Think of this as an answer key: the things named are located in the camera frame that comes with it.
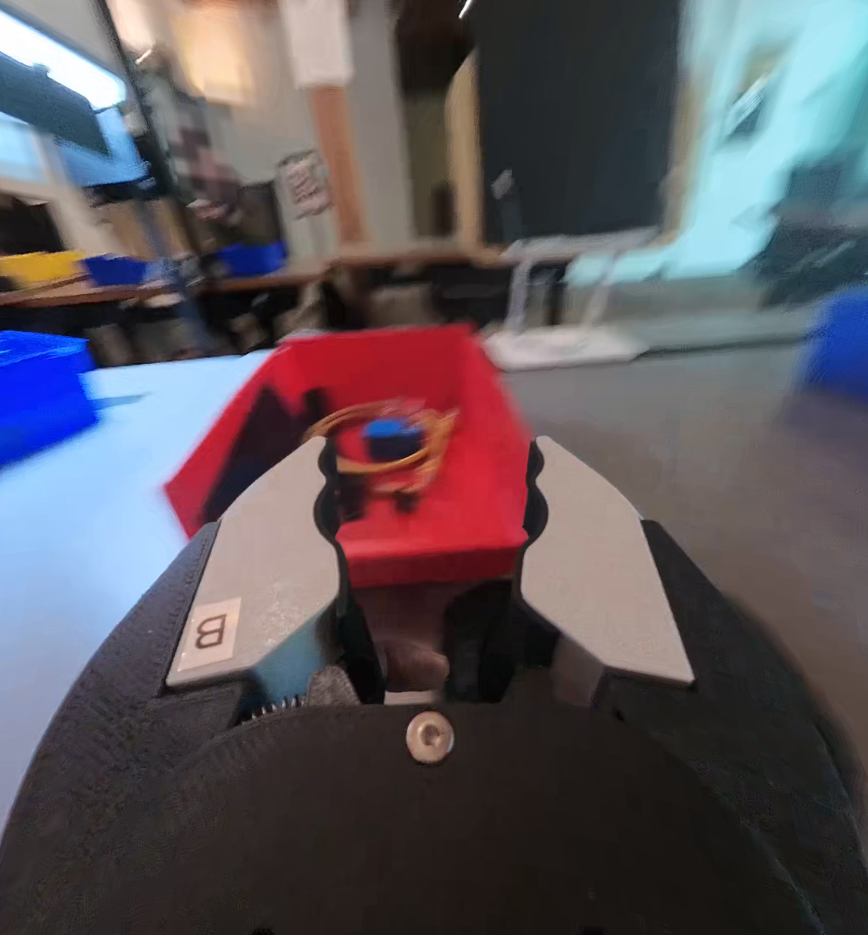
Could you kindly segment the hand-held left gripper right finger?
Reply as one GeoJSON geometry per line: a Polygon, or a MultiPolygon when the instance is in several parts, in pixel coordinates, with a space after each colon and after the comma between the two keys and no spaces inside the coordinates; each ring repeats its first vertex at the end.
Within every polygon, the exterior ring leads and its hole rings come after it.
{"type": "Polygon", "coordinates": [[[526,540],[509,580],[476,585],[444,614],[449,700],[539,696],[599,706],[614,681],[696,684],[638,510],[552,438],[526,468],[526,540]]]}

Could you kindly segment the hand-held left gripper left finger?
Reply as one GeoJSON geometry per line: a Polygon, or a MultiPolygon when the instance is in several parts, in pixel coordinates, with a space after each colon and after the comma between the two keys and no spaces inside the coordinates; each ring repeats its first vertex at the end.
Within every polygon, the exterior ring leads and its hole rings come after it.
{"type": "Polygon", "coordinates": [[[166,688],[253,685],[267,703],[306,694],[339,666],[364,704],[384,700],[381,662],[337,534],[332,441],[304,442],[218,521],[166,688]]]}

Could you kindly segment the red storage bin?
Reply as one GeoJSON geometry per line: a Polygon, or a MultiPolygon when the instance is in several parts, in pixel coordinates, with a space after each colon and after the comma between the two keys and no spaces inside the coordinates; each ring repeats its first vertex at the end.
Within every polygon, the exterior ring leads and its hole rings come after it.
{"type": "Polygon", "coordinates": [[[409,508],[367,492],[339,541],[357,588],[493,579],[525,539],[532,438],[479,339],[463,325],[283,341],[165,483],[191,537],[300,447],[319,416],[389,400],[457,420],[431,485],[409,508]]]}

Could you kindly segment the blue square plastic tube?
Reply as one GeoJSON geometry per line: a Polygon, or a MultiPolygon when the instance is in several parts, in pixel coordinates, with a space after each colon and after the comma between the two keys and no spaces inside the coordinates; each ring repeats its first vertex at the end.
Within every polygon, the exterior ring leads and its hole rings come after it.
{"type": "Polygon", "coordinates": [[[402,417],[378,417],[361,430],[365,453],[371,463],[400,462],[420,452],[426,440],[423,427],[402,417]]]}

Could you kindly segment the grey desk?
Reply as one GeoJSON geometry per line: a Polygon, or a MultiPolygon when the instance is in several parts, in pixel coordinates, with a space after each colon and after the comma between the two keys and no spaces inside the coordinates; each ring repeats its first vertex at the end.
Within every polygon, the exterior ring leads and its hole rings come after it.
{"type": "MultiPolygon", "coordinates": [[[[868,857],[868,411],[800,393],[801,357],[652,356],[508,386],[788,650],[856,754],[868,857]]],[[[0,838],[69,687],[183,548],[162,483],[262,360],[100,370],[99,425],[0,473],[0,838]]]]}

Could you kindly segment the black panel desk lamp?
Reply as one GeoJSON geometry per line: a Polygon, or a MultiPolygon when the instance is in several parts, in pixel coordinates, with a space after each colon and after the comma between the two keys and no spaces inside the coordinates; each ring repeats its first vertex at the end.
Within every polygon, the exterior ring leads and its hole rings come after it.
{"type": "Polygon", "coordinates": [[[510,266],[485,339],[507,373],[627,363],[638,340],[603,324],[617,265],[665,226],[685,2],[463,2],[475,41],[484,234],[510,266]],[[527,325],[533,275],[593,259],[577,323],[527,325]]]}

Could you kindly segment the person's left hand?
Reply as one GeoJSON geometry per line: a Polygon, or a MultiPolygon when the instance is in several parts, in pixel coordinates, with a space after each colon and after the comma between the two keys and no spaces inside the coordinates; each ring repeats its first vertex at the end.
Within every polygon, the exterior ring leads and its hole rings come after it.
{"type": "Polygon", "coordinates": [[[450,674],[447,656],[426,644],[390,639],[379,652],[389,694],[438,693],[450,674]]]}

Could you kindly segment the yellow storage bin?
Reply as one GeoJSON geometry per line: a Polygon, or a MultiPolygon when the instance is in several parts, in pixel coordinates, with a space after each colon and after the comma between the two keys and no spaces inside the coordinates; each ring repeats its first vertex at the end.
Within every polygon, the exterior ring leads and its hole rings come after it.
{"type": "Polygon", "coordinates": [[[0,256],[0,278],[22,290],[67,284],[85,277],[82,251],[31,252],[0,256]]]}

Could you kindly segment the white paper notice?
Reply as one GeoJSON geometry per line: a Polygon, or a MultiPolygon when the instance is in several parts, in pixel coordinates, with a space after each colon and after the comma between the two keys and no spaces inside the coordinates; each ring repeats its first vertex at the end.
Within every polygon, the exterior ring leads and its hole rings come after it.
{"type": "Polygon", "coordinates": [[[333,207],[328,176],[318,150],[289,153],[277,164],[277,174],[296,220],[319,216],[333,207]]]}

